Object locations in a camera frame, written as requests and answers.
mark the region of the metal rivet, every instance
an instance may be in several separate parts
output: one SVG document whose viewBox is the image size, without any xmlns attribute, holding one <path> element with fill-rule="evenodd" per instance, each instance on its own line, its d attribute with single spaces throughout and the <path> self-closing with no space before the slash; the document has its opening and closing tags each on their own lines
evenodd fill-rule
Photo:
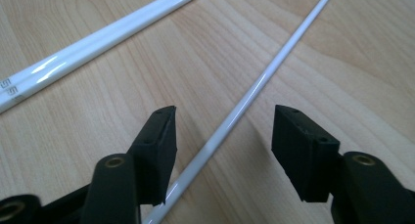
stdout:
<svg viewBox="0 0 415 224">
<path fill-rule="evenodd" d="M 109 168 L 118 167 L 124 162 L 125 160 L 121 157 L 112 157 L 105 162 L 105 166 Z"/>
<path fill-rule="evenodd" d="M 363 165 L 367 165 L 367 166 L 372 166 L 376 164 L 375 160 L 364 155 L 356 155 L 353 157 L 353 159 L 354 161 L 361 163 Z"/>
<path fill-rule="evenodd" d="M 0 207 L 0 222 L 10 220 L 24 210 L 25 204 L 21 201 L 8 202 Z"/>
</svg>

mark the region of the wood grain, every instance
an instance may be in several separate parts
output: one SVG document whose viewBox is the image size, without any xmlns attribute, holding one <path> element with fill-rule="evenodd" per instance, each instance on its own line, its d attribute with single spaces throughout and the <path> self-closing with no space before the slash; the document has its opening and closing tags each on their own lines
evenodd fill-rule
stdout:
<svg viewBox="0 0 415 224">
<path fill-rule="evenodd" d="M 0 77 L 151 1 L 0 0 Z M 48 203 L 89 183 L 169 105 L 173 181 L 317 1 L 195 0 L 2 113 L 0 200 Z M 276 104 L 415 190 L 414 14 L 415 0 L 331 0 L 164 222 L 333 223 L 330 204 L 301 202 L 270 152 Z"/>
</svg>

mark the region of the wooden surface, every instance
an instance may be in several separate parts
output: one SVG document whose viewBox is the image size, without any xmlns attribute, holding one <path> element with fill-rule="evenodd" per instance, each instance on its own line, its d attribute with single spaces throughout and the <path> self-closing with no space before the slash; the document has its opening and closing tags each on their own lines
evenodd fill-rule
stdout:
<svg viewBox="0 0 415 224">
<path fill-rule="evenodd" d="M 0 0 L 0 78 L 151 1 Z M 173 181 L 317 1 L 195 0 L 2 113 L 0 200 L 48 203 L 89 183 L 101 157 L 124 153 L 170 105 Z M 277 104 L 415 190 L 414 15 L 415 0 L 331 0 L 164 222 L 333 223 L 270 152 Z"/>
</svg>

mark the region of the black clamp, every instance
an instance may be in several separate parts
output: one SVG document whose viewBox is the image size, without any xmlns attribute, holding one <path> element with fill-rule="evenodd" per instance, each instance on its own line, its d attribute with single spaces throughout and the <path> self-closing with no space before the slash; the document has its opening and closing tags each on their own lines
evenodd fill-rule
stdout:
<svg viewBox="0 0 415 224">
<path fill-rule="evenodd" d="M 175 111 L 153 112 L 126 154 L 97 163 L 90 185 L 44 206 L 34 195 L 0 201 L 0 223 L 141 223 L 140 204 L 165 202 L 177 152 Z"/>
<path fill-rule="evenodd" d="M 302 112 L 275 107 L 272 152 L 302 201 L 333 195 L 335 223 L 415 223 L 415 193 L 376 157 L 339 154 L 340 142 Z"/>
</svg>

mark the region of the white fluorescent tube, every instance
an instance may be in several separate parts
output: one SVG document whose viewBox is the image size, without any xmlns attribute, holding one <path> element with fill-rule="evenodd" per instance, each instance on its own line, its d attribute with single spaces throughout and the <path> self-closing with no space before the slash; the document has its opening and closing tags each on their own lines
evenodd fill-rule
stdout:
<svg viewBox="0 0 415 224">
<path fill-rule="evenodd" d="M 144 220 L 144 224 L 160 223 L 162 219 L 167 215 L 174 204 L 179 200 L 180 196 L 189 187 L 190 183 L 195 179 L 201 169 L 208 162 L 210 157 L 219 148 L 222 141 L 226 138 L 237 121 L 241 118 L 242 114 L 248 109 L 255 97 L 259 94 L 271 76 L 275 73 L 278 67 L 283 63 L 285 58 L 289 55 L 291 50 L 300 40 L 302 35 L 306 32 L 311 23 L 315 20 L 318 14 L 323 10 L 324 6 L 329 0 L 320 0 L 310 14 L 305 18 L 302 24 L 294 32 L 293 36 L 283 46 L 278 55 L 265 69 L 262 75 L 256 80 L 254 85 L 245 94 L 242 100 L 236 105 L 236 107 L 229 113 L 229 115 L 223 120 L 216 131 L 211 135 L 207 143 L 202 147 L 198 154 L 187 165 L 184 171 L 180 174 L 177 180 L 171 185 L 167 192 L 165 204 L 160 204 L 153 208 L 147 218 Z"/>
<path fill-rule="evenodd" d="M 156 0 L 0 81 L 0 113 L 91 61 L 191 0 Z"/>
</svg>

